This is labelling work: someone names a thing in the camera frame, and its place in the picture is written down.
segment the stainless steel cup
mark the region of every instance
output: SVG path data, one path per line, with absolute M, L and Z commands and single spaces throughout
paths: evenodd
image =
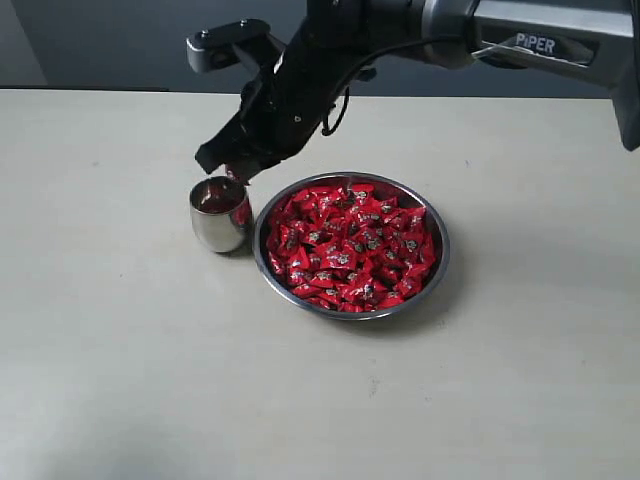
M 189 201 L 193 231 L 209 250 L 231 252 L 249 236 L 253 212 L 241 183 L 227 177 L 207 178 L 193 187 Z

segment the robotic arm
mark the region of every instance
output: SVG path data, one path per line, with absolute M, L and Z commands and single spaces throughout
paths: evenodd
M 196 154 L 207 173 L 222 164 L 248 181 L 296 155 L 352 81 L 398 55 L 448 69 L 483 61 L 537 68 L 606 87 L 622 143 L 640 146 L 638 0 L 307 0 L 288 46 L 259 20 L 187 39 L 191 67 L 205 73 L 242 63 L 255 75 L 239 111 Z

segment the metal bowl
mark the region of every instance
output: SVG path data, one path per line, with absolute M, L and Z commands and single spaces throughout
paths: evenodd
M 385 198 L 391 196 L 397 196 L 399 205 L 403 208 L 416 208 L 420 206 L 427 207 L 426 225 L 433 235 L 433 243 L 436 249 L 437 261 L 434 264 L 434 267 L 431 268 L 429 276 L 425 279 L 424 288 L 420 291 L 420 293 L 407 300 L 406 302 L 392 308 L 377 310 L 374 312 L 337 312 L 334 310 L 327 310 L 316 305 L 312 305 L 305 300 L 296 297 L 295 295 L 290 293 L 287 288 L 282 285 L 273 275 L 269 268 L 267 256 L 268 252 L 266 248 L 267 236 L 270 233 L 270 227 L 267 218 L 271 214 L 274 206 L 282 198 L 287 198 L 303 188 L 326 185 L 336 187 L 342 186 L 348 188 L 350 185 L 357 183 L 369 183 L 373 185 L 375 188 L 374 194 L 376 198 L 381 200 L 384 200 Z M 359 321 L 394 315 L 396 313 L 414 307 L 415 305 L 423 301 L 444 277 L 444 274 L 449 265 L 450 244 L 447 229 L 444 225 L 444 222 L 442 221 L 442 218 L 440 218 L 440 215 L 438 215 L 438 212 L 436 212 L 436 210 L 431 206 L 429 202 L 427 202 L 424 198 L 422 198 L 410 188 L 407 188 L 394 180 L 389 180 L 388 178 L 371 175 L 368 173 L 337 172 L 325 173 L 322 175 L 316 175 L 304 180 L 300 180 L 299 182 L 296 182 L 293 185 L 285 188 L 275 197 L 273 197 L 273 199 L 267 204 L 267 206 L 264 207 L 264 209 L 260 213 L 260 216 L 258 217 L 258 220 L 256 221 L 255 233 L 253 237 L 253 252 L 260 273 L 262 273 L 267 282 L 269 282 L 269 285 L 271 285 L 271 287 L 276 292 L 289 300 L 291 303 L 297 305 L 298 307 L 304 308 L 305 310 L 309 310 L 325 317 L 345 321 Z

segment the pile of candies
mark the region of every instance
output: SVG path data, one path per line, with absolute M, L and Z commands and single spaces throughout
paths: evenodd
M 278 202 L 268 222 L 269 264 L 297 297 L 330 310 L 400 305 L 436 262 L 426 209 L 378 200 L 369 184 L 305 188 Z

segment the white table surface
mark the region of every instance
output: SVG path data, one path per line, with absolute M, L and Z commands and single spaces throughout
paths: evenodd
M 637 479 L 640 156 L 608 101 L 355 98 L 259 175 L 425 195 L 453 242 L 410 315 L 327 321 L 206 252 L 222 95 L 0 91 L 0 479 Z

